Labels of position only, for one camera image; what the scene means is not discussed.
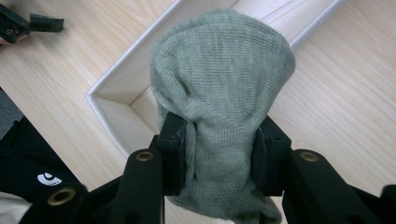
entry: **gray-green knit cloth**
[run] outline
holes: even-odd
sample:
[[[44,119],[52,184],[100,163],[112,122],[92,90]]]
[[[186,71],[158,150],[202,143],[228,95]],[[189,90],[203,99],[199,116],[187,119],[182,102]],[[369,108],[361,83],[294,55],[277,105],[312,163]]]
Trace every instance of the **gray-green knit cloth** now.
[[[280,222],[249,177],[255,132],[294,71],[285,38],[248,16],[218,9],[176,25],[151,55],[159,125],[187,121],[186,187],[170,201],[235,223]]]

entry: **ribbed fabric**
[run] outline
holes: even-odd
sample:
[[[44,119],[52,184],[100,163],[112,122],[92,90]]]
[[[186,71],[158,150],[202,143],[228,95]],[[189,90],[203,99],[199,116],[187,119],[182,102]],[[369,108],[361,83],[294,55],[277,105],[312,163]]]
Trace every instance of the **ribbed fabric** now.
[[[218,9],[165,34],[151,55],[159,125],[187,121],[187,180],[171,202],[238,224],[280,222],[249,177],[255,132],[294,71],[285,38],[250,17]]]

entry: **black device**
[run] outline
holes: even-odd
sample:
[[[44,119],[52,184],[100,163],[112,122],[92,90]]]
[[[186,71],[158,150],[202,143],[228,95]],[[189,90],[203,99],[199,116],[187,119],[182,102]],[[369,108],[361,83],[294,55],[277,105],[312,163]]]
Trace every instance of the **black device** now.
[[[64,19],[56,19],[31,13],[30,22],[0,4],[0,36],[14,44],[30,32],[59,33],[64,28]]]
[[[59,186],[34,203],[21,224],[163,224],[164,195],[185,181],[185,121],[168,113],[147,149],[128,158],[121,177],[88,192],[79,183]],[[251,178],[264,196],[282,196],[292,224],[396,223],[396,185],[378,198],[349,186],[317,152],[291,149],[290,139],[267,117],[256,133]]]

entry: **open box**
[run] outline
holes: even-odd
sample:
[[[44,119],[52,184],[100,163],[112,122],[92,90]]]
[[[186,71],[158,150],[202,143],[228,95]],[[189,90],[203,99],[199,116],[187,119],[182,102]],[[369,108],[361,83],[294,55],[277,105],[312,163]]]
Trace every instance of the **open box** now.
[[[146,148],[157,127],[157,106],[149,87],[149,58],[157,39],[175,24],[218,7],[256,18],[298,46],[342,0],[177,0],[87,93],[106,130],[125,156]]]

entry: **green fabric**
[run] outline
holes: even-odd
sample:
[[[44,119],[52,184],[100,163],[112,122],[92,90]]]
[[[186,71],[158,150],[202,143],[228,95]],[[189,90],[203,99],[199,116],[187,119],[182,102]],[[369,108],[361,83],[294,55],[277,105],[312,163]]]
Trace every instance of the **green fabric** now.
[[[167,112],[187,121],[187,180],[172,203],[236,223],[280,222],[255,190],[255,132],[294,70],[285,38],[260,21],[217,9],[176,25],[151,55],[159,125]]]

